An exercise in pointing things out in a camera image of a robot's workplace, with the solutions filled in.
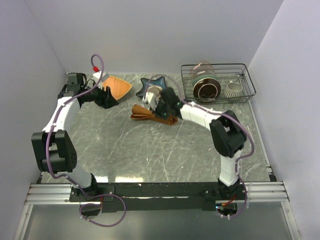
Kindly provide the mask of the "orange cloth napkin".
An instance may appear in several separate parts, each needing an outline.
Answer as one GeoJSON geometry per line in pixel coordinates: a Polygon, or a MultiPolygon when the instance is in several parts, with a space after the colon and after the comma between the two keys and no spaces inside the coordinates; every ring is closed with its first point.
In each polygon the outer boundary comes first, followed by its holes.
{"type": "Polygon", "coordinates": [[[178,118],[175,116],[169,116],[167,119],[161,119],[159,117],[156,117],[150,110],[144,108],[141,105],[133,105],[131,109],[131,116],[130,118],[135,121],[154,121],[158,123],[162,123],[165,125],[175,125],[178,122],[178,118]]]}

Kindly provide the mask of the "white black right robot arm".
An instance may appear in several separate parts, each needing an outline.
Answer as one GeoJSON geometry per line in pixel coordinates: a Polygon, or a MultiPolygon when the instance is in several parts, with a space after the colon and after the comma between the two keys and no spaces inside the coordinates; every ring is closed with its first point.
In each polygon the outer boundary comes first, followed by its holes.
{"type": "Polygon", "coordinates": [[[220,156],[217,193],[228,200],[243,190],[240,187],[239,161],[246,157],[242,155],[242,150],[249,134],[233,111],[214,111],[193,101],[186,101],[179,98],[171,87],[160,91],[158,96],[146,93],[144,102],[160,119],[177,117],[208,129],[220,156]]]}

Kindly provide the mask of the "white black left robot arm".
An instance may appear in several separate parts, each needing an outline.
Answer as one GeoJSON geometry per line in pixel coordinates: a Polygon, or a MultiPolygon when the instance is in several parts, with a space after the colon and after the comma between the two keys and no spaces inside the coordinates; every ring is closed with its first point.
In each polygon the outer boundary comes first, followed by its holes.
{"type": "Polygon", "coordinates": [[[54,179],[65,178],[73,185],[72,194],[88,201],[103,196],[112,201],[115,189],[99,185],[95,176],[77,163],[77,151],[68,132],[83,104],[93,102],[104,109],[118,105],[110,88],[103,86],[108,76],[103,71],[95,72],[92,79],[83,73],[68,73],[50,121],[42,131],[31,136],[38,169],[54,179]]]}

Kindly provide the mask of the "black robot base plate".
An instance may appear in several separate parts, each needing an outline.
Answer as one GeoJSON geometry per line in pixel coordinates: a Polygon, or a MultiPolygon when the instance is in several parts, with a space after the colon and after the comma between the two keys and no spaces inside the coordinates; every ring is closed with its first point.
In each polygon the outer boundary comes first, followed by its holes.
{"type": "Polygon", "coordinates": [[[245,199],[243,185],[221,182],[97,183],[84,195],[71,188],[72,203],[100,203],[103,213],[117,211],[193,210],[215,211],[218,201],[245,199]]]}

